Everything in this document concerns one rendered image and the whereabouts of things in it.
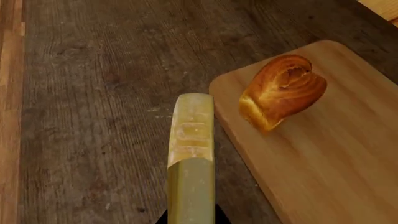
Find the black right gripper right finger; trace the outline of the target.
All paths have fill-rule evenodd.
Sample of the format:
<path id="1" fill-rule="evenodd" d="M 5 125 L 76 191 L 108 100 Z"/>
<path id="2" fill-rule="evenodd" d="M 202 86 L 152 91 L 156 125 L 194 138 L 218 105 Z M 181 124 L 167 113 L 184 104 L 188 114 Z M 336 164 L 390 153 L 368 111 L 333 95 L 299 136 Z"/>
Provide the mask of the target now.
<path id="1" fill-rule="evenodd" d="M 229 218 L 218 204 L 215 205 L 215 224 L 231 224 Z"/>

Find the yellow cheese wedge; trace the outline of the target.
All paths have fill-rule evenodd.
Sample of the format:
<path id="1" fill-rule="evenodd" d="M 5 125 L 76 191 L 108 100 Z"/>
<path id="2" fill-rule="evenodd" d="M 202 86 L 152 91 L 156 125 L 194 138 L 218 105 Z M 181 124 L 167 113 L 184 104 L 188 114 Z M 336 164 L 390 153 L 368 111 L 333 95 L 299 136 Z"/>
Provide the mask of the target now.
<path id="1" fill-rule="evenodd" d="M 215 224 L 213 97 L 177 98 L 167 159 L 167 224 Z"/>

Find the light wooden cutting board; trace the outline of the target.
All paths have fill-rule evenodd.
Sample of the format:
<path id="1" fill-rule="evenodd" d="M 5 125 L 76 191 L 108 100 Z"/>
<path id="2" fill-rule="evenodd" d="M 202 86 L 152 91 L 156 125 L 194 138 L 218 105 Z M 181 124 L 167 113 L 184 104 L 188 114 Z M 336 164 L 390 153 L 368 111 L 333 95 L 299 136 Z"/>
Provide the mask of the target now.
<path id="1" fill-rule="evenodd" d="M 283 224 L 398 224 L 398 85 L 332 40 L 294 53 L 327 80 L 313 106 L 267 135 L 242 119 L 260 61 L 210 83 L 218 121 Z"/>

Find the golden swirled bread roll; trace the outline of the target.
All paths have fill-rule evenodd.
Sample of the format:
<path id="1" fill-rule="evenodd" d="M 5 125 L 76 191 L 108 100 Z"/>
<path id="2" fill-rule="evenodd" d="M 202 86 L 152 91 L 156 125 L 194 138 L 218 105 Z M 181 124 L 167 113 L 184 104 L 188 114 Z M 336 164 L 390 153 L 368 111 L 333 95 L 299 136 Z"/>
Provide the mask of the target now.
<path id="1" fill-rule="evenodd" d="M 254 76 L 239 98 L 239 113 L 262 134 L 289 116 L 312 106 L 324 94 L 326 80 L 300 55 L 272 59 Z"/>

